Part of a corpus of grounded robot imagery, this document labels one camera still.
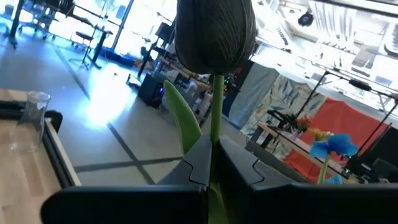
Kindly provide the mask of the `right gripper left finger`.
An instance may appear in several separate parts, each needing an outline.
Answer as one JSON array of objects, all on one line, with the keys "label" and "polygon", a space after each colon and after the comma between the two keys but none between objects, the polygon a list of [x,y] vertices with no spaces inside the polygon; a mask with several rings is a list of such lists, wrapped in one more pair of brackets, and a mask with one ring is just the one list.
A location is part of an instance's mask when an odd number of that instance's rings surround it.
[{"label": "right gripper left finger", "polygon": [[201,136],[155,185],[69,187],[41,206],[43,223],[207,223],[212,143]]}]

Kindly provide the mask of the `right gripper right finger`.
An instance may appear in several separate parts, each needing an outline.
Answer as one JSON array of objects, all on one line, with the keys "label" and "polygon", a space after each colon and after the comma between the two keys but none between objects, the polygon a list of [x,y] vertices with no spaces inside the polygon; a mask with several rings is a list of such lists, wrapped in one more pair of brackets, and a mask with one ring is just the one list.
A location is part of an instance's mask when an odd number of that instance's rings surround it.
[{"label": "right gripper right finger", "polygon": [[302,184],[220,137],[220,188],[230,223],[393,223],[397,184]]}]

